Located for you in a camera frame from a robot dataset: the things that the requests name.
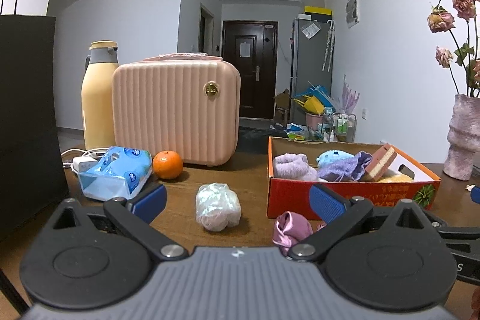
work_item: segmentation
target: black shopping bag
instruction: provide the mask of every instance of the black shopping bag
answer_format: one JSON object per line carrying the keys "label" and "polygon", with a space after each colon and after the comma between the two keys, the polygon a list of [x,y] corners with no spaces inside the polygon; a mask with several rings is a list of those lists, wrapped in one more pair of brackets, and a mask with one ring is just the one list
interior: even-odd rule
{"label": "black shopping bag", "polygon": [[0,15],[0,240],[68,192],[53,103],[55,18]]}

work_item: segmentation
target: suitcase ridges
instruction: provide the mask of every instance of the suitcase ridges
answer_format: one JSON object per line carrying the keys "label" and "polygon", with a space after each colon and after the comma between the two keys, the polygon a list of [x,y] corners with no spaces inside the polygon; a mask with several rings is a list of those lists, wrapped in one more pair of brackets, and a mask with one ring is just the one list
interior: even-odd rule
{"label": "suitcase ridges", "polygon": [[[113,77],[118,145],[177,151],[186,163],[220,165],[234,153],[240,75],[219,60],[162,60],[120,66]],[[213,82],[218,94],[207,97]]]}

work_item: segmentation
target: bottle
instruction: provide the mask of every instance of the bottle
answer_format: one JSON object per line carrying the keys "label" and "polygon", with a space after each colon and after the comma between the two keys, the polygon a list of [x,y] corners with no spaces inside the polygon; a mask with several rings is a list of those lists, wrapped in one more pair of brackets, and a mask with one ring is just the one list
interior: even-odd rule
{"label": "bottle", "polygon": [[115,145],[112,108],[112,76],[118,68],[117,43],[96,41],[85,61],[82,83],[82,117],[85,147]]}

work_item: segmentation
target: pink satin cloth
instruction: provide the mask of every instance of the pink satin cloth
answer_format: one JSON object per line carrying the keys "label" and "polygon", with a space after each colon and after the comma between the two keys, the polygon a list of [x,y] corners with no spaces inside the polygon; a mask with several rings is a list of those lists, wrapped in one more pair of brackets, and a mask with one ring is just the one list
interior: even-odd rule
{"label": "pink satin cloth", "polygon": [[[317,231],[326,226],[322,221],[318,225]],[[284,255],[289,252],[289,248],[314,233],[308,220],[301,214],[286,211],[277,217],[273,227],[273,243],[280,247]]]}
{"label": "pink satin cloth", "polygon": [[473,313],[470,320],[480,320],[480,287],[477,287],[472,296]]}

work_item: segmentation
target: suitcase handle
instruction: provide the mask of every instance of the suitcase handle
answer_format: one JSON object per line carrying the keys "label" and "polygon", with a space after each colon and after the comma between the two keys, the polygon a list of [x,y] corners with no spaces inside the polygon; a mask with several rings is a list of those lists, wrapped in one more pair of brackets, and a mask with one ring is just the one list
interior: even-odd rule
{"label": "suitcase handle", "polygon": [[169,53],[167,55],[158,55],[148,57],[143,61],[159,61],[159,60],[223,60],[221,57],[209,56],[206,53]]}

